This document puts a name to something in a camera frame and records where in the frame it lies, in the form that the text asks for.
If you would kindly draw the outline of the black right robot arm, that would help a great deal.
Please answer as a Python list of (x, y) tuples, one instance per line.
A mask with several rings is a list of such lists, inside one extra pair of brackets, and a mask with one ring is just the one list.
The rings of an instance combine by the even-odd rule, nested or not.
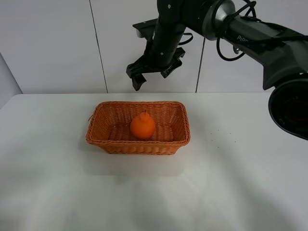
[(157, 19), (135, 24), (145, 38), (144, 54), (127, 66), (135, 90), (145, 73), (169, 76), (181, 66), (182, 36), (189, 28), (208, 40), (225, 40), (239, 57), (263, 66), (263, 89), (273, 88), (268, 108), (275, 124), (302, 139), (308, 137), (308, 38), (257, 18), (255, 1), (237, 10), (231, 0), (159, 0)]

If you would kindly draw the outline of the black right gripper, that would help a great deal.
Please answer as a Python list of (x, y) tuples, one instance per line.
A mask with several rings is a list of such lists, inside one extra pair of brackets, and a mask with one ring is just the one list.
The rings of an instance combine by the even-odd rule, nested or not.
[(153, 36), (147, 40), (143, 55), (127, 66), (127, 74), (132, 75), (135, 91), (139, 91), (147, 81), (143, 73), (160, 72), (163, 78), (172, 73), (172, 69), (167, 68), (171, 64), (184, 31), (185, 26), (181, 23), (156, 23)]

